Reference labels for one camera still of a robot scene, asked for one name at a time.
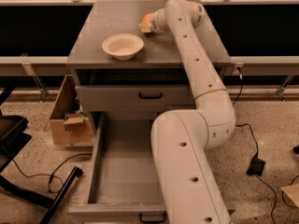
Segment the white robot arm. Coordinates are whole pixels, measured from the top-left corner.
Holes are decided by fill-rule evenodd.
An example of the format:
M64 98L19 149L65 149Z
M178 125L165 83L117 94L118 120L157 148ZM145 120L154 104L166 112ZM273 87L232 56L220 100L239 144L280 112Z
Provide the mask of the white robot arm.
M140 30L168 30L192 91L194 109L159 115L151 127L151 148L170 224L232 224L205 151L234 132L235 109L194 29L203 21L202 5L169 0L143 19Z

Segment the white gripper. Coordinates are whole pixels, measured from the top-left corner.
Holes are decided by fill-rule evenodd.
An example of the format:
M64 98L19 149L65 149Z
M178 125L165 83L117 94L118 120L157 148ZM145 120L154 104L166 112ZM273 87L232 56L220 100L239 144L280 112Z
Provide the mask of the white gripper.
M155 11L149 21L142 21L139 24L142 33L150 34L152 31L156 34L162 33L165 30L164 10L159 9Z

